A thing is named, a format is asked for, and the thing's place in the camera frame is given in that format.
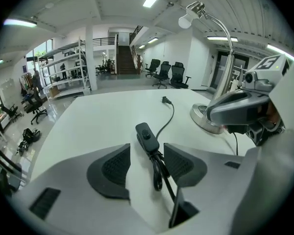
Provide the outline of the white shelving rack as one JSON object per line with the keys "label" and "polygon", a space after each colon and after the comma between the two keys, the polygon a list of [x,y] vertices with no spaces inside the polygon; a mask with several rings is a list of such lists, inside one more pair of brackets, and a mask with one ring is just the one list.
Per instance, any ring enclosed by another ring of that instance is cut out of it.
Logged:
{"label": "white shelving rack", "polygon": [[[48,99],[57,99],[65,96],[90,92],[88,68],[86,63],[85,42],[81,39],[55,48],[37,57],[40,78],[44,92]],[[67,79],[63,79],[60,66],[65,64]],[[49,88],[57,86],[60,93],[50,97]]]}

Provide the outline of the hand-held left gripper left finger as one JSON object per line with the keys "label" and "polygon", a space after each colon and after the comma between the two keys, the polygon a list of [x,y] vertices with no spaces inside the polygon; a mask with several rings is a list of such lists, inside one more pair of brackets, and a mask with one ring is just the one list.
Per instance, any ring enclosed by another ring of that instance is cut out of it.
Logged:
{"label": "hand-held left gripper left finger", "polygon": [[125,187],[130,145],[113,146],[51,166],[12,197],[47,235],[147,235]]}

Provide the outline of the white table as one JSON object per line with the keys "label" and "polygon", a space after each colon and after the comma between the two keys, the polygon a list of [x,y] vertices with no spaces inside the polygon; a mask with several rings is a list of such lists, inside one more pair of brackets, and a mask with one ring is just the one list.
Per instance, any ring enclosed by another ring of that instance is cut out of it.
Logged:
{"label": "white table", "polygon": [[196,103],[207,98],[191,90],[137,90],[77,98],[57,119],[47,135],[33,168],[32,179],[54,164],[125,143],[137,143],[135,127],[145,122],[160,143],[240,155],[254,147],[241,134],[213,135],[190,117]]}

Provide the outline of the black balcony railing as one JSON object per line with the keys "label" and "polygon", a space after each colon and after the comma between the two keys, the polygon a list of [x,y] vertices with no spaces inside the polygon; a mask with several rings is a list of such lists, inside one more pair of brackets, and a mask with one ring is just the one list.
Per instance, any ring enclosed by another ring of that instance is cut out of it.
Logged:
{"label": "black balcony railing", "polygon": [[114,37],[93,39],[93,46],[108,46],[108,45],[114,45],[114,44],[115,44]]}

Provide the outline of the group of black office chairs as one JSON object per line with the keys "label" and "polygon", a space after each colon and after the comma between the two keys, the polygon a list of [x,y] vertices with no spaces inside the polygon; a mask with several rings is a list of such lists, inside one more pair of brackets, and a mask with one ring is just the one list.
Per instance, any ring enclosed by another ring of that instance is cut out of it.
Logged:
{"label": "group of black office chairs", "polygon": [[96,67],[96,75],[99,74],[115,74],[115,61],[108,59],[103,60],[101,65]]}

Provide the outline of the black chrome-frame chair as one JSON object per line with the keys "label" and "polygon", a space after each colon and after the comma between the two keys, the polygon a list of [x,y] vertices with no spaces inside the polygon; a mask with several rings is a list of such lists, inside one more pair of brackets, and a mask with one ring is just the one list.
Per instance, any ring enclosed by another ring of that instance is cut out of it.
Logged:
{"label": "black chrome-frame chair", "polygon": [[12,197],[27,184],[26,176],[20,163],[15,163],[0,150],[0,190],[7,197]]}

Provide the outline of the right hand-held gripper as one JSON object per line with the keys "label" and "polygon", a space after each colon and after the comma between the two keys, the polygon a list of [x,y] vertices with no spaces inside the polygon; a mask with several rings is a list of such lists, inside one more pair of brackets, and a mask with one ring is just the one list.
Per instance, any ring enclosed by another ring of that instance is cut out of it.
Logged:
{"label": "right hand-held gripper", "polygon": [[284,54],[264,58],[245,73],[237,91],[211,101],[207,119],[226,125],[229,133],[247,134],[256,146],[282,133],[284,123],[269,94],[289,68]]}

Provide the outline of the clothes rack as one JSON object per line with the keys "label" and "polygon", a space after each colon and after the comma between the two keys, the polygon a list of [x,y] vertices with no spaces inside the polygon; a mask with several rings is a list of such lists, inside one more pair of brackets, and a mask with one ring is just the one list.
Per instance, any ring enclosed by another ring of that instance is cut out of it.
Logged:
{"label": "clothes rack", "polygon": [[31,73],[26,73],[19,78],[21,86],[21,96],[25,97],[27,94],[33,94],[33,79]]}

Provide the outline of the black office chair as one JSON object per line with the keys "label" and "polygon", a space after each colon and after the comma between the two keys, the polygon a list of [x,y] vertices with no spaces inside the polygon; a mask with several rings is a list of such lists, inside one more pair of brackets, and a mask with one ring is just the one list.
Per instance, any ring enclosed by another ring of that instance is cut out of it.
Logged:
{"label": "black office chair", "polygon": [[159,59],[152,59],[150,65],[146,64],[146,74],[145,77],[153,77],[157,74],[157,68],[160,66]]}
{"label": "black office chair", "polygon": [[7,113],[9,116],[9,121],[11,122],[15,122],[18,118],[24,116],[21,112],[18,112],[18,106],[15,106],[14,104],[11,106],[11,108],[7,108],[4,105],[1,108],[5,113]]}
{"label": "black office chair", "polygon": [[43,106],[43,101],[40,98],[38,91],[36,88],[33,88],[33,94],[32,96],[27,96],[25,98],[26,102],[28,103],[27,108],[25,109],[25,112],[27,114],[33,113],[34,117],[30,121],[30,124],[33,125],[33,122],[35,121],[37,124],[39,124],[38,118],[42,115],[48,115],[48,112],[46,109],[41,109]]}
{"label": "black office chair", "polygon": [[190,76],[186,76],[186,81],[183,82],[184,77],[184,65],[180,62],[175,62],[175,64],[171,67],[172,78],[170,80],[170,85],[176,89],[188,89],[189,85],[188,80],[191,79]]}
{"label": "black office chair", "polygon": [[160,72],[159,74],[154,75],[154,78],[158,80],[157,83],[154,83],[153,86],[158,86],[158,89],[163,86],[165,89],[167,88],[167,85],[165,85],[163,82],[169,79],[169,71],[171,69],[171,65],[168,61],[164,61],[161,64]]}

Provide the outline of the dark glass door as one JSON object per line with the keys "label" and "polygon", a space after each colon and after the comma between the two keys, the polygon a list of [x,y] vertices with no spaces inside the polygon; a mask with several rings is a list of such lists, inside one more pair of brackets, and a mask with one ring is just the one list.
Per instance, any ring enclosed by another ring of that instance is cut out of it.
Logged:
{"label": "dark glass door", "polygon": [[[219,82],[221,80],[221,77],[223,75],[223,72],[225,70],[225,65],[227,61],[228,53],[224,51],[218,52],[218,57],[216,61],[216,66],[213,72],[212,80],[210,83],[210,87],[214,90],[217,89]],[[233,71],[232,71],[232,77],[231,82],[233,80],[237,80],[240,77],[240,73],[243,69],[243,73],[247,70],[249,64],[249,58],[243,55],[234,54],[234,64],[233,64]]]}

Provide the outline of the silver desk lamp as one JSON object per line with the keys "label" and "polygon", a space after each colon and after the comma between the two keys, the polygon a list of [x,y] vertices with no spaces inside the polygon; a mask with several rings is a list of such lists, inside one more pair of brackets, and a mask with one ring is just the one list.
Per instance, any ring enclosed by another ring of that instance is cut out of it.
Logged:
{"label": "silver desk lamp", "polygon": [[[228,91],[234,64],[233,44],[230,33],[225,25],[213,15],[207,13],[204,3],[200,1],[195,1],[186,7],[186,15],[179,18],[178,24],[181,28],[187,29],[191,26],[193,20],[199,20],[201,17],[205,17],[205,19],[213,21],[221,28],[226,36],[230,48],[223,75],[221,76],[221,80],[213,97],[213,100],[215,100]],[[223,127],[208,119],[207,108],[209,106],[210,105],[201,103],[194,104],[190,110],[190,117],[203,130],[212,134],[221,134],[223,132]]]}

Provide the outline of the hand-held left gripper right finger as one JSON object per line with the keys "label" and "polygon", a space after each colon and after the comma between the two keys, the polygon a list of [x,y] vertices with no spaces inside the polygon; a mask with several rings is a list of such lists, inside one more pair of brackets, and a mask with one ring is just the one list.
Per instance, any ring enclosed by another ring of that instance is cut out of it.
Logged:
{"label": "hand-held left gripper right finger", "polygon": [[230,233],[257,149],[242,157],[166,143],[164,162],[177,185],[169,233]]}

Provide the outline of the dark wooden staircase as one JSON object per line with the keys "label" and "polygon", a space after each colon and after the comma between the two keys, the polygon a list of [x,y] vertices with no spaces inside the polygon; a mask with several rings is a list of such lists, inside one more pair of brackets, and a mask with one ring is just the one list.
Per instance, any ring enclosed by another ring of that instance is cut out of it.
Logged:
{"label": "dark wooden staircase", "polygon": [[140,74],[140,70],[135,67],[135,62],[133,61],[133,56],[129,46],[118,46],[117,74]]}

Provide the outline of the black backpack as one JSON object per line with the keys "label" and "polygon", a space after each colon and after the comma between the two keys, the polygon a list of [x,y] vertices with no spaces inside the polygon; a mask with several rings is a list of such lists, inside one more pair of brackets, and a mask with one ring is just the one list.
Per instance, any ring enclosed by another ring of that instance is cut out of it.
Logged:
{"label": "black backpack", "polygon": [[23,140],[28,144],[36,142],[40,139],[41,131],[37,129],[30,130],[29,128],[24,129],[23,131]]}

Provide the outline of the black equipment pile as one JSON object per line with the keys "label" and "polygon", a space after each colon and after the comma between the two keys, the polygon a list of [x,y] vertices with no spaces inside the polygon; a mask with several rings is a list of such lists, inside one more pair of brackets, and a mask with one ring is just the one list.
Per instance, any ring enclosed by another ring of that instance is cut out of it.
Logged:
{"label": "black equipment pile", "polygon": [[19,153],[20,156],[22,156],[24,152],[28,150],[28,148],[29,148],[28,142],[23,140],[18,145],[17,152]]}

